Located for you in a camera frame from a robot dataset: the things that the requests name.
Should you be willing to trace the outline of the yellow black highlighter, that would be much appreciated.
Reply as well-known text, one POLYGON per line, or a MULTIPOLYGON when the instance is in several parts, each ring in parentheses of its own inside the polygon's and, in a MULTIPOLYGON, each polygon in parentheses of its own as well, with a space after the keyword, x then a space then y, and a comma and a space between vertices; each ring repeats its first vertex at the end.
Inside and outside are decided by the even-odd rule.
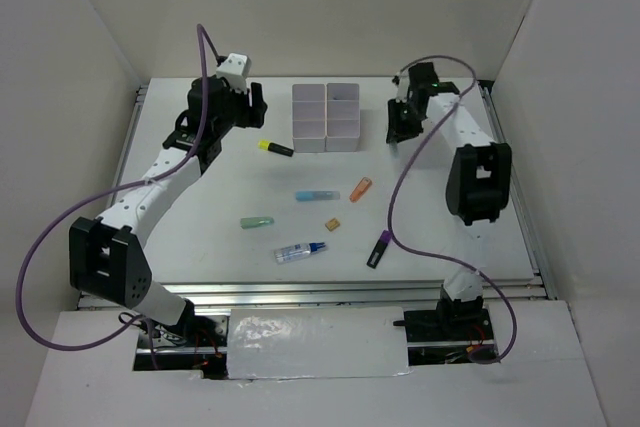
POLYGON ((282 156, 286 156, 286 157, 292 157, 294 155, 294 150, 293 149, 291 149, 289 147, 286 147, 286 146, 283 146, 283 145, 280 145, 280 144, 277 144, 277 143, 274 143, 274 142, 267 141, 267 140, 261 140, 258 143, 258 147, 261 150, 264 150, 264 151, 267 151, 267 152, 272 152, 272 153, 275 153, 275 154, 278 154, 278 155, 282 155, 282 156))

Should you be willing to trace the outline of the blue highlighter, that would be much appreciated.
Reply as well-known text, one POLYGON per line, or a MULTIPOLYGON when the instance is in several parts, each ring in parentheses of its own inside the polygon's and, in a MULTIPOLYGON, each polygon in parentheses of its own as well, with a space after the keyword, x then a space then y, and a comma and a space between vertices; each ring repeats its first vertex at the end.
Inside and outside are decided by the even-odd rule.
POLYGON ((340 193, 329 190, 306 190, 297 191, 294 197, 298 202, 333 201, 340 199, 340 193))

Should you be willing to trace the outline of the purple black highlighter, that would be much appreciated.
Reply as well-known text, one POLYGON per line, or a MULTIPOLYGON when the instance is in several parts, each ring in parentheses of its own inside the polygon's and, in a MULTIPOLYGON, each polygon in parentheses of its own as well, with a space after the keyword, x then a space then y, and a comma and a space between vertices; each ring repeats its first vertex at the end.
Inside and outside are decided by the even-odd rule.
POLYGON ((369 268, 372 268, 372 269, 377 268, 390 242, 391 242, 391 233, 388 230, 384 230, 380 234, 374 248, 372 249, 366 261, 366 265, 369 268))

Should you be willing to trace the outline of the clear blue spray bottle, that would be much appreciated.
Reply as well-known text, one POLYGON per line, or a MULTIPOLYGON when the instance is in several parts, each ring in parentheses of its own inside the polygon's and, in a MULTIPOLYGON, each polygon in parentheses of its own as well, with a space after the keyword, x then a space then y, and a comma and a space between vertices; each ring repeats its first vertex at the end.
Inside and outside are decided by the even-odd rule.
POLYGON ((327 249, 325 242, 298 243, 276 249, 273 252, 277 264, 287 264, 306 259, 327 249))

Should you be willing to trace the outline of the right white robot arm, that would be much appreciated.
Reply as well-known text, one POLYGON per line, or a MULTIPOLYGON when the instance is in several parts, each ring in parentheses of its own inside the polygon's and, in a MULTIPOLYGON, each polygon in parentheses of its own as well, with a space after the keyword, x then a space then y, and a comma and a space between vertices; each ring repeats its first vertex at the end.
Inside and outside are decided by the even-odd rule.
POLYGON ((393 233, 395 203, 409 170, 427 143, 441 135, 453 153, 445 186, 445 204, 466 234, 466 245, 478 247, 481 236, 475 225, 494 223, 507 207, 510 197, 512 150, 487 134, 463 105, 463 100, 477 84, 471 71, 471 84, 460 90, 438 77, 434 62, 450 60, 463 67, 464 61, 446 55, 416 59, 394 75, 397 92, 387 102, 386 143, 422 137, 402 170, 387 210, 387 230, 393 233))

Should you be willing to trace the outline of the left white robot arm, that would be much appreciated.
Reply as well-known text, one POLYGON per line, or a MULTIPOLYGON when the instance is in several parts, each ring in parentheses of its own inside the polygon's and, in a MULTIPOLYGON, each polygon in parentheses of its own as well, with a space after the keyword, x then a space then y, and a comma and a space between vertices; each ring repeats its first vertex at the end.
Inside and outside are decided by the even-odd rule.
POLYGON ((144 247, 174 202, 221 153, 226 134, 234 127, 262 127, 266 111, 259 83, 237 92, 218 76, 194 80, 186 110, 143 178, 98 217, 71 225, 72 287, 151 319, 176 346, 189 344, 199 330, 213 330, 214 322, 196 315, 191 301, 154 281, 144 247))

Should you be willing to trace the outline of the left white compartment container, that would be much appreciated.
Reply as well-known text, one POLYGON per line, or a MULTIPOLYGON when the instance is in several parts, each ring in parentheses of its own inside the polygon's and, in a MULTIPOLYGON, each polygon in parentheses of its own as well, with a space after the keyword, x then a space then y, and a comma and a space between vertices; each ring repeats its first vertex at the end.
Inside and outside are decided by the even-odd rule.
POLYGON ((326 87, 292 86, 292 140, 296 153, 322 153, 326 148, 326 87))

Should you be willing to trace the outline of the white compartment container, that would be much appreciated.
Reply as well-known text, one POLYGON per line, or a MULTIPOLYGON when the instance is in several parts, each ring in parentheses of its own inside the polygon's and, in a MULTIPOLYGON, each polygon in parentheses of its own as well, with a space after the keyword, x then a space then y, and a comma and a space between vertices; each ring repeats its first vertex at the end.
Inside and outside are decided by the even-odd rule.
POLYGON ((292 140, 296 153, 322 153, 326 148, 326 87, 292 86, 292 140))
POLYGON ((355 83, 326 85, 326 151, 355 152, 360 140, 360 89, 355 83), (336 100, 335 93, 351 93, 350 100, 336 100))

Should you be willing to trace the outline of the right white compartment container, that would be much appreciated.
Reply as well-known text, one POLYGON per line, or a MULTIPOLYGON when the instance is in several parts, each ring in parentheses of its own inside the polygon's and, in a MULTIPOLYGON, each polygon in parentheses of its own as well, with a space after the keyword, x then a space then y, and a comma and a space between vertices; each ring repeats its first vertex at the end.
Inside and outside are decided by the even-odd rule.
POLYGON ((360 89, 355 83, 326 85, 326 151, 355 152, 360 140, 360 89), (350 100, 336 100, 335 93, 351 93, 350 100))

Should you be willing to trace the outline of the green translucent highlighter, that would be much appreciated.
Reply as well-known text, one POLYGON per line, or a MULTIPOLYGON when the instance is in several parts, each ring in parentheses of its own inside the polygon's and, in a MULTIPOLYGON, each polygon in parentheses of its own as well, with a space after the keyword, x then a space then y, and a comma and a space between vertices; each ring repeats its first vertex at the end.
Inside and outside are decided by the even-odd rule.
POLYGON ((240 219, 240 227, 244 230, 261 228, 274 224, 274 218, 269 216, 244 217, 240 219))

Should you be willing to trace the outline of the small tan eraser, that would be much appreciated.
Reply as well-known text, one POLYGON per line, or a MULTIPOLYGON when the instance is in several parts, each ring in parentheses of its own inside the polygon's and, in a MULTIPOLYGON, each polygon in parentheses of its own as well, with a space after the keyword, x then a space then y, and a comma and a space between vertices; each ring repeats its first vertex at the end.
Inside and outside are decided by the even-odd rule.
POLYGON ((327 228, 328 231, 332 232, 335 229, 337 229, 340 226, 340 222, 336 219, 330 219, 329 221, 327 221, 325 223, 325 227, 327 228))

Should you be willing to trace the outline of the white front cover board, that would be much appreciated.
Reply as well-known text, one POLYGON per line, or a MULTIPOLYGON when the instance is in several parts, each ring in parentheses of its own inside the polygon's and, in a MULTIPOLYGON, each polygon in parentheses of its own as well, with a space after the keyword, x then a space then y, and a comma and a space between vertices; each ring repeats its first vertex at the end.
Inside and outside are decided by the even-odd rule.
POLYGON ((234 309, 227 371, 234 380, 386 378, 410 372, 400 307, 234 309))

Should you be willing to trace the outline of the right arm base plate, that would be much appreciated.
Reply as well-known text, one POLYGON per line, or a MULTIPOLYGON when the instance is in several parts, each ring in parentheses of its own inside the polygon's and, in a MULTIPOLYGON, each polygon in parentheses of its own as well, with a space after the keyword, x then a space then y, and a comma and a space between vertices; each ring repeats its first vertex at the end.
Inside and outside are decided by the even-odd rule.
POLYGON ((476 320, 451 325, 436 310, 408 310, 392 325, 405 333, 410 366, 493 362, 498 355, 487 309, 476 320))

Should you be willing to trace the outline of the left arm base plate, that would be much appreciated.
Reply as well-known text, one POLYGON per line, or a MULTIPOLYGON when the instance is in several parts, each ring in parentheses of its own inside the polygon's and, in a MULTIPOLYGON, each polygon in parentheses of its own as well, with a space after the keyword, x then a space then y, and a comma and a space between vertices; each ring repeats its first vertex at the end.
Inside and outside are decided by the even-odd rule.
POLYGON ((200 328, 185 339, 155 324, 149 333, 145 322, 136 322, 139 330, 133 370, 194 371, 206 379, 223 380, 227 370, 228 315, 208 316, 213 326, 200 328))

